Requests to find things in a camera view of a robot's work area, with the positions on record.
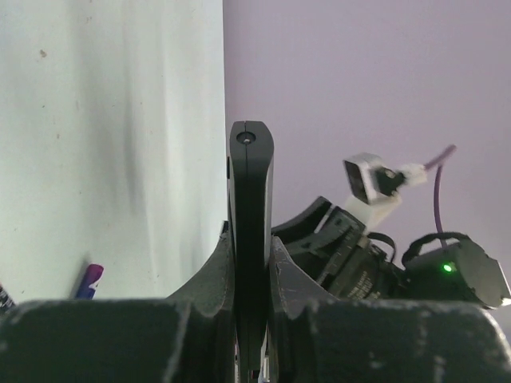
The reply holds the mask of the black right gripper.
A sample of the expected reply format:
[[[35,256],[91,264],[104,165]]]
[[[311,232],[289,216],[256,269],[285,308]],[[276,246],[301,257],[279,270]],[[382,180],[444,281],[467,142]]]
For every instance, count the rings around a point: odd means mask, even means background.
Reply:
[[[331,208],[331,202],[319,196],[296,217],[273,227],[271,233],[280,238],[290,255],[309,251],[311,236]],[[317,243],[311,249],[311,277],[324,290],[337,298],[363,298],[367,272],[367,238],[365,225],[352,214],[335,207],[316,233]]]

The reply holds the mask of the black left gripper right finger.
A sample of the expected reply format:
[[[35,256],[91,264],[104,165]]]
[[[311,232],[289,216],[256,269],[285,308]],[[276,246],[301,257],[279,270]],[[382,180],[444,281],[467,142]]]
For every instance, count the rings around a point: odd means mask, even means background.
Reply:
[[[291,259],[269,258],[273,382],[507,382],[510,346],[486,311],[462,302],[338,300]]]

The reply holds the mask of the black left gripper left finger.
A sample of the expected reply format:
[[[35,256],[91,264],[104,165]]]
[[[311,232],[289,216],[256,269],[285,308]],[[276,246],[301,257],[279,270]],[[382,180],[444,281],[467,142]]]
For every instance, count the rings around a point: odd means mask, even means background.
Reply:
[[[32,301],[1,320],[4,382],[232,382],[236,227],[167,298]]]

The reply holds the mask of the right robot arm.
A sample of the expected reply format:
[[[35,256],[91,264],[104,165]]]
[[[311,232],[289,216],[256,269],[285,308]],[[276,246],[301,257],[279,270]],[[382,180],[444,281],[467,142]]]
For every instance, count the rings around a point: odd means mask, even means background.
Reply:
[[[368,227],[368,212],[360,203],[341,208],[320,196],[272,233],[294,263],[336,298],[468,302],[487,310],[510,304],[500,263],[468,235],[424,235],[397,264],[395,241]]]

